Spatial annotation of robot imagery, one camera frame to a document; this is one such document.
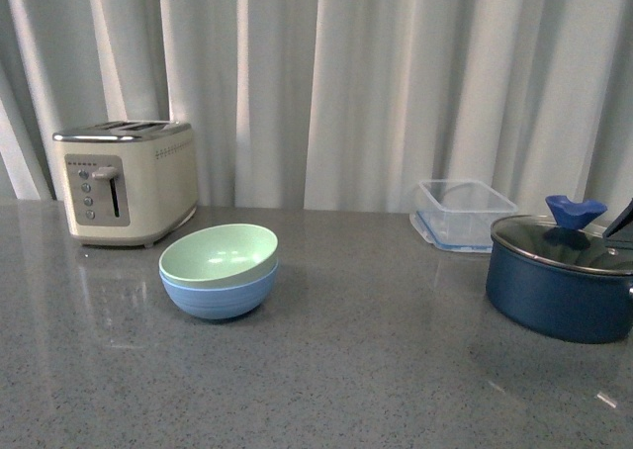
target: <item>curtain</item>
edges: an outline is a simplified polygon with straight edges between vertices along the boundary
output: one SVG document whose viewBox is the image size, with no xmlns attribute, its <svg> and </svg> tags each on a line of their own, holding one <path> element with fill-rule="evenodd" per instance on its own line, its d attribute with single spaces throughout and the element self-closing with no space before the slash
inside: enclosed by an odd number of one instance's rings
<svg viewBox="0 0 633 449">
<path fill-rule="evenodd" d="M 58 131 L 189 122 L 203 205 L 523 213 L 633 196 L 633 0 L 0 0 L 0 195 L 61 198 Z"/>
</svg>

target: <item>glass lid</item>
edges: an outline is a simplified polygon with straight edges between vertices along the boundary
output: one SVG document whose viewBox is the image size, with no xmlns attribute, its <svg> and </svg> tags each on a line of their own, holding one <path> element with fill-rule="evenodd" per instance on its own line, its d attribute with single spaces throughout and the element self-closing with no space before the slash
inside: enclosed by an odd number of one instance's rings
<svg viewBox="0 0 633 449">
<path fill-rule="evenodd" d="M 529 259 L 573 271 L 633 275 L 633 250 L 606 246 L 605 228 L 583 230 L 556 225 L 551 217 L 514 216 L 493 223 L 493 240 Z"/>
</svg>

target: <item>lid rim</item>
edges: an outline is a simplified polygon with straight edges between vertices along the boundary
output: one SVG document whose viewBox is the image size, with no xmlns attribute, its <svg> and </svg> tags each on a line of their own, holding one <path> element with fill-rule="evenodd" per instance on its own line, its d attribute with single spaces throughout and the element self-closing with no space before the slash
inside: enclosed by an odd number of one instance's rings
<svg viewBox="0 0 633 449">
<path fill-rule="evenodd" d="M 541 220 L 548 220 L 548 221 L 552 221 L 553 218 L 549 217 L 549 216 L 532 216 L 532 215 L 514 215 L 511 217 L 503 217 L 501 219 L 498 219 L 496 221 L 493 222 L 493 225 L 491 226 L 491 238 L 493 239 L 493 243 L 497 243 L 500 246 L 503 246 L 505 249 L 507 249 L 510 252 L 513 252 L 519 256 L 522 256 L 526 259 L 529 259 L 530 261 L 534 261 L 536 263 L 540 263 L 540 264 L 544 264 L 544 265 L 548 265 L 548 266 L 552 266 L 558 269 L 564 269 L 566 271 L 571 271 L 571 272 L 576 272 L 576 273 L 581 273 L 581 274 L 591 274 L 593 276 L 610 276 L 610 277 L 626 277 L 626 276 L 633 276 L 633 269 L 631 270 L 610 270 L 610 269 L 601 269 L 601 268 L 589 268 L 586 266 L 579 266 L 579 265 L 575 265 L 575 264 L 569 264 L 569 263 L 563 263 L 561 261 L 557 261 L 555 259 L 551 259 L 551 258 L 546 258 L 544 256 L 535 254 L 535 253 L 531 253 L 525 249 L 520 248 L 519 246 L 509 242 L 507 239 L 501 237 L 498 235 L 498 231 L 496 230 L 496 228 L 498 228 L 498 224 L 501 222 L 506 222 L 506 221 L 516 221 L 516 219 L 541 219 Z M 552 223 L 552 227 L 559 227 L 556 225 L 555 222 Z M 582 232 L 584 234 L 587 234 L 589 236 L 595 236 L 595 237 L 599 237 L 601 239 L 601 234 L 598 234 L 597 232 L 587 232 L 585 230 L 578 230 L 579 232 Z"/>
</svg>

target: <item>countertop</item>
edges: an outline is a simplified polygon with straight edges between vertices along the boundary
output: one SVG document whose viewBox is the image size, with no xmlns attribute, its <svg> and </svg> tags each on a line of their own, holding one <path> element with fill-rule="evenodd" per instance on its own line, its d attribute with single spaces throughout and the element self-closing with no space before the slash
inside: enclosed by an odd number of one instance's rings
<svg viewBox="0 0 633 449">
<path fill-rule="evenodd" d="M 226 223 L 277 233 L 275 287 L 243 317 L 190 317 L 158 258 Z M 631 338 L 515 324 L 488 262 L 407 215 L 202 207 L 125 249 L 75 242 L 61 203 L 6 201 L 0 447 L 631 447 Z"/>
</svg>

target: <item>blue bowl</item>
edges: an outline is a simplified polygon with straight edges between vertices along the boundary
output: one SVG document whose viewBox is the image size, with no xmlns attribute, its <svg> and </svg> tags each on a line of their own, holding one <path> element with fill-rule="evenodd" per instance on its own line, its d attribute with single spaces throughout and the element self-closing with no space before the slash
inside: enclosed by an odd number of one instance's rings
<svg viewBox="0 0 633 449">
<path fill-rule="evenodd" d="M 279 263 L 264 277 L 229 288 L 186 288 L 172 283 L 160 271 L 160 279 L 173 303 L 199 318 L 221 319 L 246 314 L 259 306 L 273 289 Z"/>
</svg>

